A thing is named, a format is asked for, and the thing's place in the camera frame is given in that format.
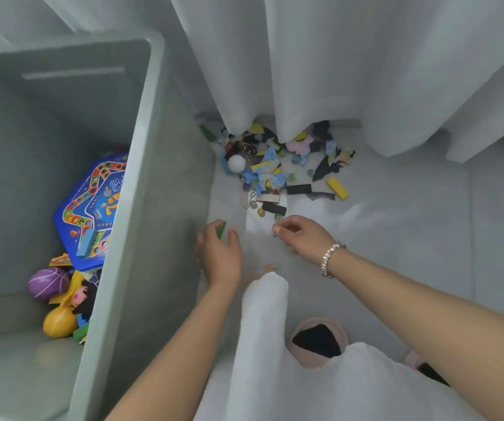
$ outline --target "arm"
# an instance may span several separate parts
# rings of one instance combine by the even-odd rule
[[[336,240],[318,223],[291,216],[274,226],[315,265]],[[328,271],[390,329],[427,359],[476,410],[504,419],[504,316],[371,263],[346,249]]]
[[[238,234],[229,245],[217,237],[218,220],[198,234],[209,290],[177,333],[127,391],[107,421],[191,421],[213,367],[225,318],[240,281],[242,254]]]

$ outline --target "bracelet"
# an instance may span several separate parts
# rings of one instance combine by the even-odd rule
[[[322,263],[322,266],[320,266],[322,268],[322,276],[324,276],[325,278],[330,278],[330,279],[334,279],[333,276],[330,276],[328,275],[328,260],[330,259],[330,257],[332,256],[332,253],[334,251],[336,251],[336,249],[340,248],[340,247],[344,247],[346,248],[346,246],[344,244],[341,244],[340,242],[338,242],[337,244],[334,244],[332,248],[330,248],[326,254],[324,254],[324,262]]]

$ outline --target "left arm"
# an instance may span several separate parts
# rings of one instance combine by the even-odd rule
[[[241,275],[238,234],[229,230],[229,245],[221,242],[217,228],[223,223],[209,224],[195,246],[209,290],[106,421],[191,421],[195,416]]]

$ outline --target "white ball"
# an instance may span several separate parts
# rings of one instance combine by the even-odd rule
[[[232,155],[228,159],[228,169],[233,173],[242,173],[246,168],[246,160],[242,155]]]

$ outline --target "storage bin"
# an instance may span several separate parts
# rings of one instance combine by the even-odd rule
[[[161,35],[0,53],[0,420],[100,419],[195,304],[214,155]],[[102,149],[129,160],[87,342],[48,339],[28,278],[62,254],[52,215]]]

